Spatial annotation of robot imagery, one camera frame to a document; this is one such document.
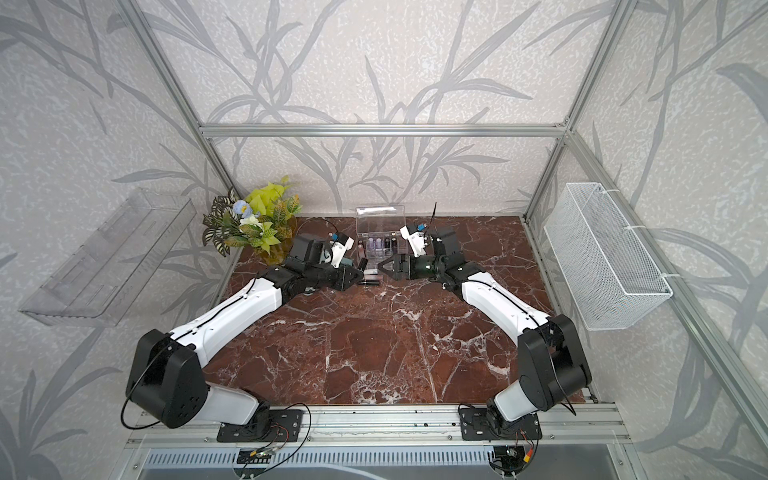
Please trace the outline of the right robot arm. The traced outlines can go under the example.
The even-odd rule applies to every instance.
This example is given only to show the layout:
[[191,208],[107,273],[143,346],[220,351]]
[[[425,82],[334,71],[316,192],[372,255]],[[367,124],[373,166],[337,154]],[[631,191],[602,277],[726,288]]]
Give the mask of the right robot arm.
[[514,342],[519,377],[486,406],[498,431],[510,429],[539,411],[564,404],[589,386],[592,372],[573,320],[549,315],[508,291],[479,264],[465,258],[452,229],[406,225],[400,235],[408,253],[394,254],[378,269],[396,280],[427,279],[480,310]]

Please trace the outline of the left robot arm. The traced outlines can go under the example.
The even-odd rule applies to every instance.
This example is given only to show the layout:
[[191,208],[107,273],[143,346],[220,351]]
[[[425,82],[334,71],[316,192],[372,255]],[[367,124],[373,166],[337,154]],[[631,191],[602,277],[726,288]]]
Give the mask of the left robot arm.
[[169,429],[200,421],[244,428],[258,438],[271,433],[269,402],[216,383],[206,374],[208,365],[295,297],[323,289],[343,292],[361,283],[365,266],[348,256],[355,244],[343,233],[299,235],[280,264],[256,273],[213,309],[168,332],[145,333],[136,345],[124,403]]

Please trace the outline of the clear acrylic lipstick organizer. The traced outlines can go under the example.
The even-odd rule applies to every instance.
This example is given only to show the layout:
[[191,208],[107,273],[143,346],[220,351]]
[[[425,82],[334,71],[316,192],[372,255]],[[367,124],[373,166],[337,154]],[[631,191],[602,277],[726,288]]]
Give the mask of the clear acrylic lipstick organizer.
[[[405,208],[400,204],[393,205],[370,205],[359,206],[355,208],[356,218],[356,238],[365,242],[365,254],[358,249],[360,258],[367,258],[367,269],[376,269],[379,262],[398,253],[407,253],[407,242],[402,238],[400,229],[406,223]],[[368,248],[368,239],[374,238],[397,238],[397,252],[385,250],[372,252]]]

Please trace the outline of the artificial plant in vase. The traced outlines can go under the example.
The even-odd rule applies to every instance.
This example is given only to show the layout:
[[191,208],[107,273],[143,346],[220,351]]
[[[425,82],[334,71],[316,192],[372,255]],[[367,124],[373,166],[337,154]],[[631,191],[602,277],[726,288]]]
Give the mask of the artificial plant in vase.
[[284,261],[298,229],[300,197],[291,194],[288,177],[240,198],[234,190],[212,201],[203,215],[202,243],[223,257],[233,249],[250,247],[268,265]]

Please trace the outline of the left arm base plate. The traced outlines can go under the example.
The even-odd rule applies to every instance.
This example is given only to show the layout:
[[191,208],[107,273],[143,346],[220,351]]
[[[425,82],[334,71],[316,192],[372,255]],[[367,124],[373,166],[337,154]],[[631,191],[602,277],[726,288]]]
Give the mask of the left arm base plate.
[[269,409],[260,407],[245,425],[223,423],[216,441],[238,442],[297,442],[305,411],[301,408]]

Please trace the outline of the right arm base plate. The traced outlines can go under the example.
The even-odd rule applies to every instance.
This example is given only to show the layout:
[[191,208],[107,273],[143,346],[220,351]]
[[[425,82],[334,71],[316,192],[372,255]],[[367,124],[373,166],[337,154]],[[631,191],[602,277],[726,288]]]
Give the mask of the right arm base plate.
[[465,441],[517,440],[538,441],[542,438],[536,413],[517,420],[506,420],[495,407],[476,407],[460,404],[458,407],[461,436]]

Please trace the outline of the aluminium front rail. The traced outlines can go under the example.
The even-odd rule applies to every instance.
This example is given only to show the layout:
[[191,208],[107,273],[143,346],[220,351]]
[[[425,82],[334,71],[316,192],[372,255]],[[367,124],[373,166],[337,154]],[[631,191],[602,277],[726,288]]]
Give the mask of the aluminium front rail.
[[[538,414],[540,444],[627,444],[630,434],[618,407],[611,403],[577,404],[570,413],[562,406]],[[134,432],[126,447],[214,448],[219,426],[192,422],[179,429],[156,426]],[[297,440],[276,440],[278,447],[341,446],[457,446],[464,434],[481,433],[479,445],[501,444],[490,434],[480,415],[462,420],[453,404],[311,406],[304,412]]]

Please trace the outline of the clear plastic wall shelf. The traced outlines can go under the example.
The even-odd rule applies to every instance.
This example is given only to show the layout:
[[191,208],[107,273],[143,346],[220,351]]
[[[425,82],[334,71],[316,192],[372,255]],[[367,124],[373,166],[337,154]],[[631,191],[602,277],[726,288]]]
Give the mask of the clear plastic wall shelf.
[[195,215],[186,196],[134,190],[19,312],[48,326],[117,325]]

